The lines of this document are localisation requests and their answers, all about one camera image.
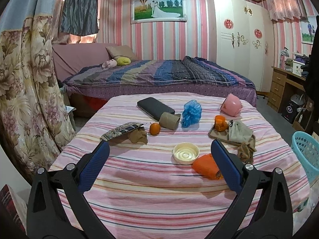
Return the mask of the small framed photo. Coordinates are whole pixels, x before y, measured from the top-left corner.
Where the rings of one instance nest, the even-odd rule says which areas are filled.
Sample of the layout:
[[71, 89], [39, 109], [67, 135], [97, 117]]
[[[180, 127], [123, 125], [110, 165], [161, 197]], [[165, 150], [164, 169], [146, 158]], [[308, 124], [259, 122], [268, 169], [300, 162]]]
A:
[[306, 20], [300, 22], [300, 27], [302, 43], [312, 45], [317, 29], [316, 17], [308, 16]]

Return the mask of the brown paper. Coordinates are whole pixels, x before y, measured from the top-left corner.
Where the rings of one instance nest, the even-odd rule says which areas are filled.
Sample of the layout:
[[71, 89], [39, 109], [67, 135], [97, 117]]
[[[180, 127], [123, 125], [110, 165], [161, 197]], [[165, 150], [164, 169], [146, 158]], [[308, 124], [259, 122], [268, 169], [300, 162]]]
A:
[[148, 143], [147, 132], [144, 127], [138, 127], [137, 129], [129, 132], [128, 139], [134, 144], [142, 142], [146, 145]]
[[237, 156], [245, 164], [252, 164], [254, 162], [253, 157], [256, 152], [255, 142], [243, 142], [237, 149]]

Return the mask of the floral curtain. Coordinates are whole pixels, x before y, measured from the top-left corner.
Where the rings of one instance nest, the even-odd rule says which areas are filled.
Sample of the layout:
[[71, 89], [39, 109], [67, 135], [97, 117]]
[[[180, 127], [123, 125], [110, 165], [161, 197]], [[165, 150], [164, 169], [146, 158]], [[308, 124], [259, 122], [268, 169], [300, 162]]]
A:
[[75, 135], [53, 65], [55, 2], [10, 0], [1, 15], [1, 139], [28, 178]]

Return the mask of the grey cloth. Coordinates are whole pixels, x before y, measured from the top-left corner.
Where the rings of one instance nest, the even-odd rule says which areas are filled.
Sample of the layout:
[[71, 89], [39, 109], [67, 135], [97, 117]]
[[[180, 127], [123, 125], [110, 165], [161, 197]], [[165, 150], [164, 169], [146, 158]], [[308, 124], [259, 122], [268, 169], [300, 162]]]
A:
[[64, 0], [59, 31], [75, 36], [98, 33], [98, 0]]
[[240, 120], [231, 120], [229, 123], [228, 138], [232, 142], [249, 142], [253, 131]]

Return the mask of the pink plush toy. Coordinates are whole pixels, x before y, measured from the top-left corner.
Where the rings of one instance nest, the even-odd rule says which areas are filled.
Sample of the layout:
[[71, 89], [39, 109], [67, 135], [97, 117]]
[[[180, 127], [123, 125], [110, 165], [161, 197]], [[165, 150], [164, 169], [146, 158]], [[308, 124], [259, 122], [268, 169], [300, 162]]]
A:
[[103, 69], [114, 68], [117, 66], [117, 61], [115, 59], [110, 59], [102, 64]]

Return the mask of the pink mug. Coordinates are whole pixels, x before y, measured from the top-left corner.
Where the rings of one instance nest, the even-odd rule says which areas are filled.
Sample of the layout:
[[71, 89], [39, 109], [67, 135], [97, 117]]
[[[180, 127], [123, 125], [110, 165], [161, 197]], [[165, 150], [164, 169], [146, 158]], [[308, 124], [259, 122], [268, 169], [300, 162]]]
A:
[[230, 93], [222, 103], [220, 110], [229, 116], [236, 117], [239, 115], [242, 107], [240, 99]]

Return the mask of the wooden desk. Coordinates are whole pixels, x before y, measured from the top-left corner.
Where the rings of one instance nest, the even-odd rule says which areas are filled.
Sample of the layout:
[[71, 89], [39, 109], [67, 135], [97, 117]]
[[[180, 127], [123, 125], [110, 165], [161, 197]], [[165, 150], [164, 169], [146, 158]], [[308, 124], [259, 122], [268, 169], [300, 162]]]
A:
[[305, 98], [303, 87], [305, 79], [286, 70], [274, 67], [272, 69], [273, 75], [267, 105], [277, 113], [282, 113], [294, 94]]

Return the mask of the orange peel piece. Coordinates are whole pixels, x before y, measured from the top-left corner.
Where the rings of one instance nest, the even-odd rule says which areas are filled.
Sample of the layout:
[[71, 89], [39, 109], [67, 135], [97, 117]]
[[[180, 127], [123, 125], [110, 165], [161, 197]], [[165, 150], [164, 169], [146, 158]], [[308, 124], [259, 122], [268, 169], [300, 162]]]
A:
[[215, 123], [214, 123], [214, 129], [218, 132], [223, 132], [227, 130], [229, 127], [226, 118], [221, 115], [215, 116]]

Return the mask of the light blue plastic basket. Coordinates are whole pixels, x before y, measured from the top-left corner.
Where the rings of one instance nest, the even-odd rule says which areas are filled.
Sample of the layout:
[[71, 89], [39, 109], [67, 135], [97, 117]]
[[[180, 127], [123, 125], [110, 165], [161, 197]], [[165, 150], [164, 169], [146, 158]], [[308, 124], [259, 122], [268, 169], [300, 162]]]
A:
[[318, 141], [306, 132], [292, 135], [291, 149], [305, 170], [309, 183], [318, 178]]

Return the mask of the black box under desk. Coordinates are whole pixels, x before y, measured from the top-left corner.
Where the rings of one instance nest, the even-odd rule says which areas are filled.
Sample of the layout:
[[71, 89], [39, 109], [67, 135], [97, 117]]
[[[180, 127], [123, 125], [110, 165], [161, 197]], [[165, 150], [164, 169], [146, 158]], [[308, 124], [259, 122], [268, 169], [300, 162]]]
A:
[[295, 118], [297, 117], [297, 114], [302, 109], [302, 105], [299, 105], [292, 100], [290, 100], [287, 105], [284, 107], [284, 110], [282, 112], [282, 116], [284, 119], [286, 119], [289, 123], [293, 124], [295, 121]]

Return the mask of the patterned flat pouch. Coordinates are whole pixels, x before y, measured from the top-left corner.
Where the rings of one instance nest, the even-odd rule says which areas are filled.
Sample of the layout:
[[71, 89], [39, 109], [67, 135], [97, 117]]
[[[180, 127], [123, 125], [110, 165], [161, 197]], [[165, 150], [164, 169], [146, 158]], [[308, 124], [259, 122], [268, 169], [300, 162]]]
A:
[[143, 123], [138, 123], [138, 122], [127, 122], [121, 126], [118, 126], [110, 131], [107, 131], [104, 133], [100, 139], [104, 141], [110, 141], [114, 138], [117, 138], [119, 136], [122, 136], [124, 134], [130, 133], [140, 127], [142, 127], [144, 124]]

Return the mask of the blue plastic bag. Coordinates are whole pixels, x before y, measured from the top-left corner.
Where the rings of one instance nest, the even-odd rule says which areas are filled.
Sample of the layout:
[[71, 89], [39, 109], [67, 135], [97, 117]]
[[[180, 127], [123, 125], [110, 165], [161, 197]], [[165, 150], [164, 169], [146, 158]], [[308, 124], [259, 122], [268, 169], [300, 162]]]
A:
[[184, 110], [182, 113], [182, 128], [188, 128], [191, 125], [200, 122], [202, 115], [202, 106], [196, 100], [191, 100], [184, 104]]

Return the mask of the whole orange fruit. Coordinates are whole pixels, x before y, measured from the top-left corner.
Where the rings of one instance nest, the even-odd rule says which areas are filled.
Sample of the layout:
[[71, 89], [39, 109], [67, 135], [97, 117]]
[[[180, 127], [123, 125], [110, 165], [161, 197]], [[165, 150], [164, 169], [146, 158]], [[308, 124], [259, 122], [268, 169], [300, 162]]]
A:
[[149, 133], [153, 136], [156, 136], [160, 133], [160, 124], [159, 123], [152, 123], [149, 127]]

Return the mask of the black rectangular case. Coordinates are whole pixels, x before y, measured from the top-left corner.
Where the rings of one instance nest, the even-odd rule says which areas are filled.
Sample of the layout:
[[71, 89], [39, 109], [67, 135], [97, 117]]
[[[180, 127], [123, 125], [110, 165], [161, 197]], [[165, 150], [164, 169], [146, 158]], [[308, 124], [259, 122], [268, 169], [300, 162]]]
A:
[[153, 97], [148, 97], [146, 99], [138, 101], [137, 106], [157, 121], [160, 120], [161, 115], [165, 112], [175, 114], [174, 109]]

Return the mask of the wedding photo frame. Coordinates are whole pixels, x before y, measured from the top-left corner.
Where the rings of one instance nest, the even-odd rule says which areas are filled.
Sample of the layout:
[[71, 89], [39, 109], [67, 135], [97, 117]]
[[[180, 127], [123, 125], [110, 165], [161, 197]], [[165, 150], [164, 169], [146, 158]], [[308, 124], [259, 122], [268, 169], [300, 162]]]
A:
[[186, 21], [185, 0], [131, 0], [131, 24]]

